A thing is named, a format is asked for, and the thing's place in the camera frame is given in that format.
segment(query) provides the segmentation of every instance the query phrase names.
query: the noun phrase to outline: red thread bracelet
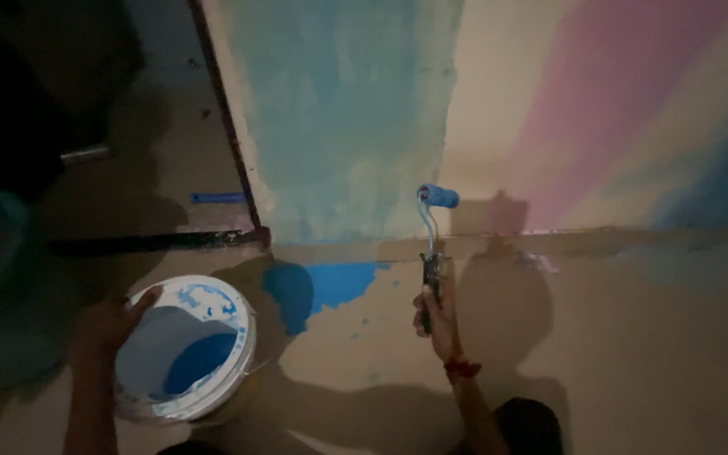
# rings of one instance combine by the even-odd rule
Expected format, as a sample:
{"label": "red thread bracelet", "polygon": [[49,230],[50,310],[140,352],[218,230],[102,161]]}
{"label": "red thread bracelet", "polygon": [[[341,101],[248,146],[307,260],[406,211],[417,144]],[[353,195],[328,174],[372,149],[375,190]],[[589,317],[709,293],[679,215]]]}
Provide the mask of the red thread bracelet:
{"label": "red thread bracelet", "polygon": [[442,367],[446,368],[446,376],[449,382],[453,382],[456,377],[475,377],[482,369],[481,364],[472,364],[469,361],[457,362],[449,360]]}

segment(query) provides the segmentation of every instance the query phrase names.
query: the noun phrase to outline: wrist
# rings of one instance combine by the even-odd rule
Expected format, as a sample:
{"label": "wrist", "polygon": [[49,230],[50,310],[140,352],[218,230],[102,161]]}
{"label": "wrist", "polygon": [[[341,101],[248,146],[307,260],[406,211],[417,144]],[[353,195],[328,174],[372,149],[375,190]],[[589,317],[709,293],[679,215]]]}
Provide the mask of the wrist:
{"label": "wrist", "polygon": [[473,364],[465,356],[452,358],[443,367],[446,369],[448,381],[454,384],[457,380],[469,380],[474,378],[482,369],[481,364]]}

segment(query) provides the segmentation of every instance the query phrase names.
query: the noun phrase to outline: paint roller handle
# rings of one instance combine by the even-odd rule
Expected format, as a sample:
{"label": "paint roller handle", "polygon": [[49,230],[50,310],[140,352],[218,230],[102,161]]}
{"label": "paint roller handle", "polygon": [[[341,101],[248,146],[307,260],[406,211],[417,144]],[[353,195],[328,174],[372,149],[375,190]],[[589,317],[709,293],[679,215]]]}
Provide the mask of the paint roller handle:
{"label": "paint roller handle", "polygon": [[[431,287],[434,298],[440,302],[439,255],[430,253],[427,257],[421,253],[420,257],[423,259],[423,284]],[[420,324],[423,325],[426,334],[431,335],[431,318],[426,308],[420,312]]]}

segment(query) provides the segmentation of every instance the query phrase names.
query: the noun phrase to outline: pink paint stripe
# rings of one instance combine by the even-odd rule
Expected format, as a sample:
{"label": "pink paint stripe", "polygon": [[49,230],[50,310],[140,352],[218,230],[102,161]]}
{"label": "pink paint stripe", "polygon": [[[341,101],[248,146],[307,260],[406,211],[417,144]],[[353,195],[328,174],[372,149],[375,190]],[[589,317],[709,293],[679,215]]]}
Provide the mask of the pink paint stripe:
{"label": "pink paint stripe", "polygon": [[555,228],[597,185],[727,21],[728,0],[587,0],[564,19],[506,166],[534,150],[574,155],[520,195],[530,203],[526,229]]}

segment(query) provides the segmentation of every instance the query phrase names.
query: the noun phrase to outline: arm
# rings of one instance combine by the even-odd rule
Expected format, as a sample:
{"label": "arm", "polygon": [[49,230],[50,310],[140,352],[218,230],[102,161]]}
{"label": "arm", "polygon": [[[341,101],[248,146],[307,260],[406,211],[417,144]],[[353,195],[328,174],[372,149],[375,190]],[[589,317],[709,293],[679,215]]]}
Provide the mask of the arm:
{"label": "arm", "polygon": [[111,298],[81,310],[71,346],[72,402],[65,455],[116,455],[114,360],[120,346],[162,289],[149,289],[131,308]]}
{"label": "arm", "polygon": [[[460,345],[457,327],[453,287],[447,280],[441,280],[440,303],[434,298],[431,288],[423,286],[423,292],[414,300],[418,312],[414,326],[418,335],[429,337],[420,322],[420,312],[428,309],[431,322],[431,342],[434,352],[444,364],[468,362]],[[454,396],[460,406],[460,415],[465,423],[465,439],[475,453],[509,455],[510,450],[493,420],[490,408],[484,402],[482,391],[473,377],[458,372],[448,374]]]}

